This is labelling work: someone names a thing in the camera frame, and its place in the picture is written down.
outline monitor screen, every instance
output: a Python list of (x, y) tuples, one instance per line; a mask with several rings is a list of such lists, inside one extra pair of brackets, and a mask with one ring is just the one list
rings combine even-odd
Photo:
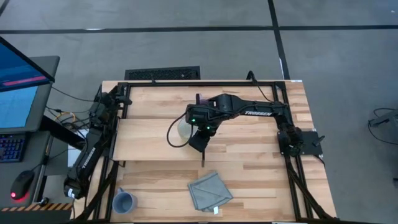
[(34, 62), (5, 42), (0, 42), (0, 91), (48, 84), (52, 81)]

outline wooden table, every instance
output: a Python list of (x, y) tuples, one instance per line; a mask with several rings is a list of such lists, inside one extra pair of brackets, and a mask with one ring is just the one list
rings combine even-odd
[[(109, 91), (117, 83), (103, 82), (103, 91)], [(313, 129), (303, 83), (285, 81), (285, 85), (294, 124), (303, 130)], [(262, 86), (262, 90), (272, 99), (271, 88)], [(127, 161), (125, 168), (119, 168), (116, 187), (131, 192), (139, 202), (138, 208), (130, 214), (112, 213), (111, 221), (295, 220), (285, 162), (279, 153), (274, 118), (239, 116), (225, 121), (209, 142), (203, 168), (199, 152), (190, 146), (172, 148), (167, 144), (167, 128), (185, 111), (188, 103), (195, 102), (196, 93), (201, 93), (204, 98), (229, 93), (244, 100), (264, 101), (260, 91), (253, 86), (132, 87), (132, 105), (127, 111), (127, 119), (121, 120), (119, 124), (113, 159)], [(183, 142), (176, 127), (170, 132), (170, 140), (174, 144)], [(335, 216), (323, 164), (313, 156), (302, 156), (302, 160), (309, 191), (326, 212)], [(98, 188), (98, 171), (101, 170), (101, 165), (99, 162), (93, 175), (88, 201)], [(213, 170), (217, 170), (234, 196), (234, 199), (220, 207), (218, 215), (196, 211), (187, 187), (188, 183)], [(305, 217), (302, 194), (299, 190), (297, 192), (301, 214)], [(104, 204), (100, 217), (104, 217)], [(82, 209), (82, 201), (76, 201), (75, 207), (78, 215)]]

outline black metal frame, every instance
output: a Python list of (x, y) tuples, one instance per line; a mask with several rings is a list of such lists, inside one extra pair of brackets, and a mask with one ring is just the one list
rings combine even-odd
[[(279, 101), (279, 97), (277, 94), (277, 89), (280, 89), (282, 92), (282, 98), (284, 103), (289, 104), (287, 92), (286, 92), (286, 86), (284, 81), (275, 81), (275, 82), (257, 82), (259, 86), (269, 86), (272, 89), (274, 101)], [(145, 86), (254, 86), (253, 82), (251, 81), (241, 81), (241, 82), (198, 82), (198, 81), (185, 81), (185, 82), (173, 82), (173, 81), (163, 81), (163, 82), (145, 82), (145, 83), (125, 83), (125, 82), (119, 82), (118, 85), (123, 85), (126, 86), (126, 95), (130, 96), (131, 88), (133, 87), (145, 87)], [(289, 116), (292, 120), (292, 115), (290, 112), (290, 107), (289, 109)], [(123, 106), (123, 113), (122, 113), (122, 119), (125, 119), (127, 117), (127, 110), (128, 110), (128, 105)], [(94, 210), (94, 215), (93, 219), (98, 220), (98, 221), (110, 221), (111, 218), (111, 209), (112, 209), (112, 199), (114, 197), (114, 191), (115, 191), (115, 186), (116, 186), (116, 176), (118, 173), (118, 167), (119, 167), (119, 162), (114, 162), (111, 172), (106, 178), (106, 171), (108, 170), (109, 166), (109, 160), (111, 160), (111, 155), (113, 155), (114, 152), (114, 144), (112, 145), (109, 156), (106, 156), (104, 158), (102, 170), (101, 170), (101, 175), (99, 178), (99, 186), (98, 186), (98, 192), (90, 202), (90, 204), (87, 206), (87, 212), (85, 213), (84, 217), (88, 218), (90, 215), (91, 211)], [(292, 176), (289, 171), (289, 166), (288, 164), (291, 164), (292, 161), (290, 160), (290, 156), (285, 154), (284, 155), (285, 163), (287, 164), (287, 174), (288, 174), (288, 180), (289, 180), (289, 187), (290, 187), (290, 193), (292, 196), (292, 203), (293, 203), (293, 208), (294, 208), (294, 213), (295, 213), (295, 219), (296, 221), (301, 220), (301, 214), (300, 214), (300, 207), (299, 207), (299, 200), (297, 197), (297, 192), (295, 188), (295, 179), (294, 176)], [(304, 171), (303, 171), (303, 165), (301, 161), (300, 155), (295, 157), (296, 160), (296, 165), (297, 165), (297, 170), (298, 170), (298, 180), (303, 184), (305, 189), (307, 189), (306, 182), (305, 182), (305, 176), (304, 176)], [(100, 219), (100, 206), (101, 206), (101, 198), (103, 195), (103, 192), (109, 188), (109, 195), (107, 199), (107, 205), (106, 205), (106, 213), (105, 213), (105, 218)], [(310, 202), (307, 200), (307, 198), (304, 198), (305, 202), (305, 209), (307, 212), (307, 217), (309, 219), (313, 218), (312, 215), (312, 209)]]

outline gray cloth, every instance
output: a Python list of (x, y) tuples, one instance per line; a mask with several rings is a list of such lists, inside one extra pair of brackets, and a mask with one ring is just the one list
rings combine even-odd
[(203, 212), (213, 212), (215, 207), (233, 198), (215, 171), (188, 184), (188, 188), (195, 209)]

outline desk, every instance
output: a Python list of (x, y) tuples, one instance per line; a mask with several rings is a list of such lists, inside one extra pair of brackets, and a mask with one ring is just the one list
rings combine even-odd
[[(57, 71), (59, 57), (32, 57), (31, 58), (38, 66), (42, 67), (51, 76), (55, 76)], [(45, 105), (49, 98), (51, 84), (39, 86), (37, 94), (33, 102), (32, 110), (29, 116), (36, 120), (41, 120), (44, 114)], [(33, 128), (39, 128), (38, 125), (31, 125)], [(42, 177), (44, 174), (44, 166), (39, 166), (34, 169), (35, 176), (30, 185), (29, 193), (26, 198), (19, 201), (14, 201), (10, 197), (11, 185), (15, 178), (24, 170), (32, 169), (37, 164), (40, 164), (44, 158), (47, 145), (49, 143), (50, 133), (48, 131), (37, 131), (32, 133), (27, 142), (24, 159), (22, 162), (1, 163), (0, 164), (0, 207), (25, 207), (30, 205), (33, 201), (38, 200), (39, 189), (41, 186)]]
[[(117, 82), (103, 82), (103, 91), (109, 91), (115, 85)], [(303, 130), (313, 129), (303, 83), (285, 81), (285, 85), (294, 124)], [(264, 86), (262, 90), (272, 98), (271, 88)], [(199, 152), (189, 146), (176, 149), (167, 144), (167, 128), (185, 111), (188, 103), (194, 103), (196, 93), (201, 93), (204, 98), (229, 93), (244, 100), (264, 101), (254, 86), (132, 87), (132, 105), (127, 111), (127, 119), (122, 119), (119, 124), (113, 159), (126, 161), (125, 168), (118, 169), (116, 188), (122, 187), (137, 196), (138, 208), (127, 215), (112, 213), (111, 222), (295, 220), (285, 161), (279, 153), (273, 118), (240, 116), (225, 121), (206, 149), (203, 168)], [(170, 133), (170, 140), (174, 144), (181, 143), (176, 127)], [(335, 216), (323, 164), (313, 156), (302, 156), (302, 160), (309, 191), (326, 212)], [(93, 174), (88, 201), (98, 188), (98, 170), (101, 170), (101, 163)], [(196, 211), (187, 188), (189, 182), (213, 170), (218, 171), (234, 196), (220, 207), (218, 215)], [(104, 215), (106, 197), (107, 192), (101, 204), (100, 218)], [(298, 198), (302, 217), (305, 217), (300, 191)], [(81, 209), (81, 202), (76, 202), (76, 214)]]

